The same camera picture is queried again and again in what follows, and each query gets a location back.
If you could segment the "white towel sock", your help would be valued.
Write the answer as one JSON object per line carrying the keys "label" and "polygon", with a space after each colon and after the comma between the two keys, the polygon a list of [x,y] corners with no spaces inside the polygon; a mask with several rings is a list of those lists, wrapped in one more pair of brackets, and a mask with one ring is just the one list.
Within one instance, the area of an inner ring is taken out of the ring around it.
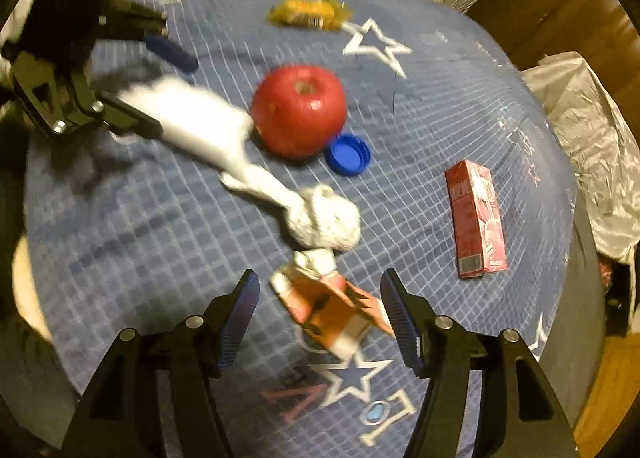
{"label": "white towel sock", "polygon": [[356,204],[325,184],[294,191],[250,162],[245,144],[254,121],[245,110],[179,77],[134,84],[118,98],[163,126],[162,139],[220,170],[224,187],[280,207],[290,235],[308,249],[349,251],[360,240]]}

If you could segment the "orange cigarette pack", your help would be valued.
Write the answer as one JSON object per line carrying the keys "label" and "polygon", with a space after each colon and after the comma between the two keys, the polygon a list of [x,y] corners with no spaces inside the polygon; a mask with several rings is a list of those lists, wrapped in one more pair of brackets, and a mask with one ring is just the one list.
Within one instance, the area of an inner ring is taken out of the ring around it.
{"label": "orange cigarette pack", "polygon": [[372,328],[394,334],[382,301],[348,281],[329,249],[296,251],[269,282],[297,326],[339,360]]}

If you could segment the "blue bottle cap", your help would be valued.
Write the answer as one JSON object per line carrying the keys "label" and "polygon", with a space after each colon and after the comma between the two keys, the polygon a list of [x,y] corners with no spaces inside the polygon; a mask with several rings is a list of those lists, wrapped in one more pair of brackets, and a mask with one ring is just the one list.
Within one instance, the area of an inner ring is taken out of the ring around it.
{"label": "blue bottle cap", "polygon": [[330,169],[342,176],[357,176],[367,170],[371,163],[368,144],[352,134],[337,135],[324,152]]}

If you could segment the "red apple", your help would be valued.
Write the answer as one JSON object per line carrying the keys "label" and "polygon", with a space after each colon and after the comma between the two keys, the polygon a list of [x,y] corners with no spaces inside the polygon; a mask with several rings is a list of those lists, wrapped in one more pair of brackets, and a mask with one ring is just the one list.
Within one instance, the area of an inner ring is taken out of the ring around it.
{"label": "red apple", "polygon": [[346,92],[336,74],[326,68],[281,66],[258,85],[250,115],[271,153],[303,160],[318,155],[343,129]]}

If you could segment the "yellow snack wrapper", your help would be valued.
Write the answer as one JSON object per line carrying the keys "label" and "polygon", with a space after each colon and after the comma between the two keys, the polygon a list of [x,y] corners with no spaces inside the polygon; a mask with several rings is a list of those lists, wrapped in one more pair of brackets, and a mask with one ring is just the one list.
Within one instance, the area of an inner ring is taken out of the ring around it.
{"label": "yellow snack wrapper", "polygon": [[337,31],[352,17],[352,10],[340,0],[281,0],[270,8],[267,19],[277,26]]}

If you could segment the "small red carton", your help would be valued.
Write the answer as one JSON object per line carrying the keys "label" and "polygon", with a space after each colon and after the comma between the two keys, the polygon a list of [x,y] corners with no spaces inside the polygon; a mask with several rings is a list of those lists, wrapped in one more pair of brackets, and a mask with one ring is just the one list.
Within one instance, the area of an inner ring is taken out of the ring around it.
{"label": "small red carton", "polygon": [[470,279],[507,270],[506,244],[490,170],[462,160],[449,167],[445,177],[459,277]]}

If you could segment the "blue checked bed sheet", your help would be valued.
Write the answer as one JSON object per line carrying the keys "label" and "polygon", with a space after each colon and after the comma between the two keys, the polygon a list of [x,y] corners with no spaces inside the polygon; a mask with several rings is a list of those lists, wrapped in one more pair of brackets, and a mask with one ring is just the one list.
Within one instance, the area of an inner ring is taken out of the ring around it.
{"label": "blue checked bed sheet", "polygon": [[[99,90],[160,121],[191,121],[246,175],[167,140],[95,132],[28,149],[27,238],[62,368],[83,390],[120,330],[171,329],[244,270],[260,299],[214,385],[239,457],[398,457],[425,386],[393,337],[357,316],[322,345],[281,296],[299,231],[321,247],[347,224],[338,271],[377,293],[387,268],[471,331],[512,328],[544,354],[564,288],[576,185],[526,86],[475,22],[427,0],[137,0],[198,58],[181,75],[141,45],[105,42]],[[290,162],[247,111],[272,71],[318,66],[347,96],[345,131],[371,161],[343,176]]]}

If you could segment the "white plastic bag right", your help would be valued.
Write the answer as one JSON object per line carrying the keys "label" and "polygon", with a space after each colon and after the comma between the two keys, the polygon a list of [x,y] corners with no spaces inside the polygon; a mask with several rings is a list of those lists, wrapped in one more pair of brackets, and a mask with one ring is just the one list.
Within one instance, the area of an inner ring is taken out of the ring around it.
{"label": "white plastic bag right", "polygon": [[576,51],[522,75],[570,158],[597,250],[629,264],[639,243],[639,146],[620,108]]}

